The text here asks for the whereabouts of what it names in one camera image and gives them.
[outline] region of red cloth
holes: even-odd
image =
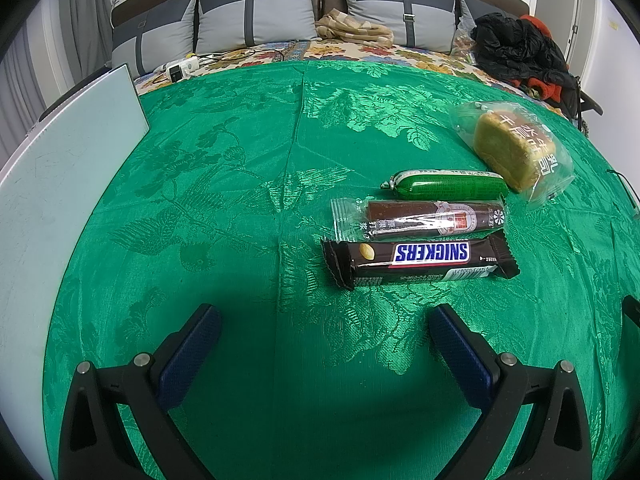
[[[529,16],[528,14],[525,14],[521,16],[520,19],[530,21],[540,32],[542,32],[543,36],[552,39],[551,31],[549,31],[548,27],[535,16]],[[515,80],[513,81],[513,83],[516,87],[519,87],[522,84],[522,81]],[[556,103],[560,102],[560,92],[562,92],[562,87],[560,85],[557,85],[555,83],[545,83],[543,81],[540,81],[540,79],[530,77],[526,81],[526,86],[535,89],[540,94],[541,101],[551,99]]]

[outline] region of pillow strap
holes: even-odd
[[[246,46],[255,46],[254,0],[244,0],[244,44]]]
[[[143,19],[138,23],[138,32],[136,34],[136,68],[138,76],[145,75],[145,68],[142,66],[142,35],[146,32],[146,17],[149,11],[142,14]]]
[[[404,21],[404,26],[406,27],[406,46],[410,48],[415,47],[415,31],[414,31],[414,8],[412,6],[411,0],[402,0],[404,4],[404,15],[402,16],[402,20]]]

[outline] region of metal screw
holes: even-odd
[[[76,372],[78,372],[79,374],[85,374],[89,371],[89,368],[91,368],[91,363],[89,361],[82,361],[76,367]]]
[[[575,370],[574,365],[572,364],[572,362],[571,361],[567,361],[566,359],[563,359],[562,361],[560,361],[560,367],[562,368],[562,370],[564,370],[568,374],[570,374],[571,372],[573,372]]]
[[[518,358],[510,352],[505,352],[500,354],[500,361],[502,361],[507,366],[513,366],[518,362]]]
[[[151,361],[151,356],[142,352],[142,354],[138,354],[133,358],[133,364],[136,366],[146,366]]]

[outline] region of blue gripper pad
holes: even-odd
[[[156,400],[167,411],[182,404],[193,379],[220,337],[222,318],[210,306],[200,317],[158,377]]]
[[[431,311],[429,332],[458,382],[466,402],[484,412],[492,403],[491,374],[440,306]]]

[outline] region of checkered cloth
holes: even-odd
[[[350,43],[389,48],[394,43],[393,32],[384,25],[359,22],[344,12],[334,9],[316,22],[318,36],[325,40],[339,39]]]

